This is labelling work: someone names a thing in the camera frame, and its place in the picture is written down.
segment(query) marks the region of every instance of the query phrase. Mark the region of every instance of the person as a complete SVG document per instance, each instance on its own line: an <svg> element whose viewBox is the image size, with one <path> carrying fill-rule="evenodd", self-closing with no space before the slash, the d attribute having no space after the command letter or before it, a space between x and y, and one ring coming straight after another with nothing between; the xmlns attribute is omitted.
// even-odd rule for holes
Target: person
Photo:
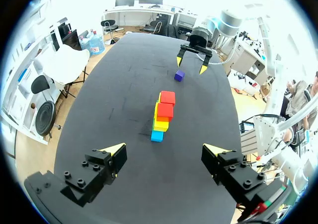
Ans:
<svg viewBox="0 0 318 224"><path fill-rule="evenodd" d="M316 72L313 84L308 85L305 81L300 81L294 85L287 83L287 88L291 93L288 99L284 97L280 115L286 120L300 111L309 101L308 96L313 98L318 92L318 71ZM304 119L292 126L294 133L302 127L309 130L317 116L317 108L314 108ZM292 132L288 129L284 136L284 141L290 141Z"/></svg>

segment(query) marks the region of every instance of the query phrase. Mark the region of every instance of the stacked blocks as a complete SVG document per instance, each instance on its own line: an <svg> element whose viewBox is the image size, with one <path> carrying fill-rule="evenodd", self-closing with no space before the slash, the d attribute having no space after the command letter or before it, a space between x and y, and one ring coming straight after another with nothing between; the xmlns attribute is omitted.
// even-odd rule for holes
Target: stacked blocks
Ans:
<svg viewBox="0 0 318 224"><path fill-rule="evenodd" d="M173 91L162 91L156 102L153 131L151 141L162 142L163 133L169 128L169 122L173 119L173 107L175 105L175 94Z"/></svg>
<svg viewBox="0 0 318 224"><path fill-rule="evenodd" d="M177 81L182 81L182 79L184 78L185 76L185 72L181 71L181 70L178 70L175 75L174 75L174 79L177 80Z"/></svg>

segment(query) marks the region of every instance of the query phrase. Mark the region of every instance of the screw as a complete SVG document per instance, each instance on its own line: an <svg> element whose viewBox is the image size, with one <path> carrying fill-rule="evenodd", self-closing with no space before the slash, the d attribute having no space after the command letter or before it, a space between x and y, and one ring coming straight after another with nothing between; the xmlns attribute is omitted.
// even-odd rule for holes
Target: screw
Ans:
<svg viewBox="0 0 318 224"><path fill-rule="evenodd" d="M40 194L41 191L42 191L42 190L41 190L40 188L36 188L36 189L35 189L35 192L36 192L37 194Z"/></svg>
<svg viewBox="0 0 318 224"><path fill-rule="evenodd" d="M81 188L85 186L85 181L82 180L81 178L78 179L77 183L78 183L78 186Z"/></svg>
<svg viewBox="0 0 318 224"><path fill-rule="evenodd" d="M99 171L99 170L100 170L100 167L99 167L98 164L94 164L94 165L93 165L93 169L94 169L95 171Z"/></svg>
<svg viewBox="0 0 318 224"><path fill-rule="evenodd" d="M88 163L87 163L87 161L85 161L85 160L82 161L81 164L82 164L83 167L88 167Z"/></svg>
<svg viewBox="0 0 318 224"><path fill-rule="evenodd" d="M231 165L231 166L229 167L229 171L232 171L232 172L233 172L233 171L236 170L236 168L237 168L237 167L236 167L235 165Z"/></svg>
<svg viewBox="0 0 318 224"><path fill-rule="evenodd" d="M260 179L260 180L262 180L262 179L264 178L264 176L265 176L265 173L260 172L260 173L258 174L257 178Z"/></svg>
<svg viewBox="0 0 318 224"><path fill-rule="evenodd" d="M44 187L45 187L45 188L49 188L50 186L51 186L50 183L45 183L45 184L44 184Z"/></svg>
<svg viewBox="0 0 318 224"><path fill-rule="evenodd" d="M243 161L243 162L240 163L240 166L241 166L242 168L245 168L246 165L247 165L246 161Z"/></svg>
<svg viewBox="0 0 318 224"><path fill-rule="evenodd" d="M252 180L248 179L248 180L246 180L246 181L243 183L243 186L244 186L245 188L248 188L251 184L252 184Z"/></svg>
<svg viewBox="0 0 318 224"><path fill-rule="evenodd" d="M69 178L71 177L71 173L68 172L68 171L65 171L65 172L64 172L64 177L65 177L66 179L69 179Z"/></svg>

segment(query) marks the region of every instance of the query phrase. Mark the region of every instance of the wooden floor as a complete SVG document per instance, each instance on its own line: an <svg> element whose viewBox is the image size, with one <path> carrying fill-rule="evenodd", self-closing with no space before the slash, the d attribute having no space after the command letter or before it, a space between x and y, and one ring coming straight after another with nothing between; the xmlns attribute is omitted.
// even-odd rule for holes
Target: wooden floor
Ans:
<svg viewBox="0 0 318 224"><path fill-rule="evenodd" d="M139 28L135 26L123 26L125 31L121 30L114 32L113 36L121 38L126 31L139 32ZM110 35L104 35L104 41L110 39ZM105 51L99 55L92 56L87 64L86 71L89 74L97 63L104 57L104 55L112 48L113 45L106 45ZM76 83L71 86L70 93L77 95L81 89L83 83ZM232 95L235 100L236 109L238 112L238 120L247 119L255 114L262 113L265 108L265 103L262 101L259 95L256 96L256 100L253 97L237 94L232 89ZM68 96L65 99L60 96L59 103L61 104L57 117L56 124L64 125L67 114L74 102L75 98ZM52 129L52 138L49 140L48 145L41 144L20 132L17 132L15 156L16 156L16 171L19 182L22 184L25 178L37 171L45 173L47 170L54 172L54 162L56 149L61 135L61 130L57 128ZM231 223L236 223L237 218L240 216L240 211L236 209L235 215Z"/></svg>

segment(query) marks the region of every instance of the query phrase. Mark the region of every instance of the blue cube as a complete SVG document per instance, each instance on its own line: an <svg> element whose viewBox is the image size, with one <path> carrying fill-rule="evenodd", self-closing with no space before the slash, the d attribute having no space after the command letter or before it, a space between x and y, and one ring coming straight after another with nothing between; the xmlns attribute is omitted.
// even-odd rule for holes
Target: blue cube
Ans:
<svg viewBox="0 0 318 224"><path fill-rule="evenodd" d="M162 142L163 131L154 131L151 133L151 141Z"/></svg>
<svg viewBox="0 0 318 224"><path fill-rule="evenodd" d="M181 71L181 70L178 70L175 75L174 75L174 79L177 80L177 81L182 81L182 79L184 78L185 76L185 72Z"/></svg>

